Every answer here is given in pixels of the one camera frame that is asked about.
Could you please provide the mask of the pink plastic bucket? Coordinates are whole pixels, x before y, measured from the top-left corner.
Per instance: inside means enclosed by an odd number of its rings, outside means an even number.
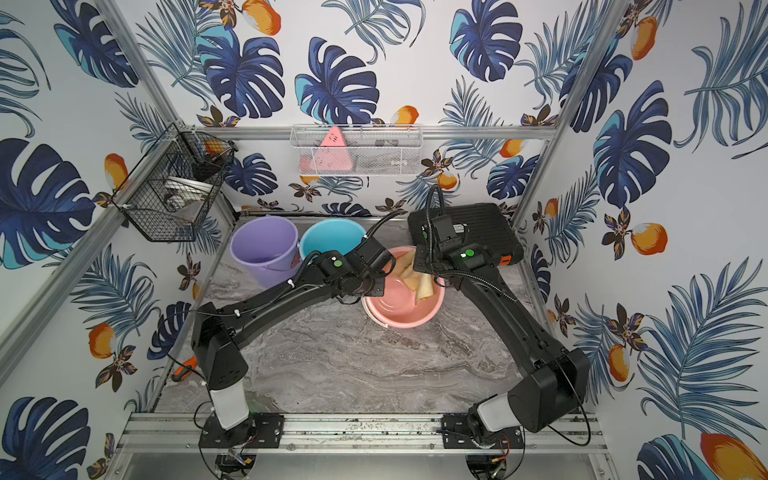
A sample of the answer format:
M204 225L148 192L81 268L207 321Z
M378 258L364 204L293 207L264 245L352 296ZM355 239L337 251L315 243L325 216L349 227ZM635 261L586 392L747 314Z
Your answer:
M414 246L400 246L390 250L395 260ZM386 288L383 297L365 297L363 308L366 314L376 323L384 327L410 329L419 327L430 321L440 310L445 297L445 288L435 283L434 295L414 304L414 294L397 279L393 272L386 278Z

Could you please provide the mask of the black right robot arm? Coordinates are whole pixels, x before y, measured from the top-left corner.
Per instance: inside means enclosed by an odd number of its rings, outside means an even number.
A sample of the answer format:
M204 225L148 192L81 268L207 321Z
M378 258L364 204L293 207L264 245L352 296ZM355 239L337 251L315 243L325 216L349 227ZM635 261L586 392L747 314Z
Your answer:
M412 213L408 228L417 247L414 269L456 289L500 337L522 375L508 392L474 404L467 413L476 437L508 428L536 433L576 411L583 412L590 362L579 348L567 349L548 333L513 294L496 254L465 233L447 214Z

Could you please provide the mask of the yellow cleaning cloth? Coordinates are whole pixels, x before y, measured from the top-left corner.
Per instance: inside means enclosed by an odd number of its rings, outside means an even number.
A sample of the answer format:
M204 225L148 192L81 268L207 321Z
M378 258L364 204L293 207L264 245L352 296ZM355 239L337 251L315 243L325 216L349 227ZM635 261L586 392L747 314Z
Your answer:
M414 304L418 305L434 295L434 277L415 270L416 250L410 249L396 259L393 274L414 294Z

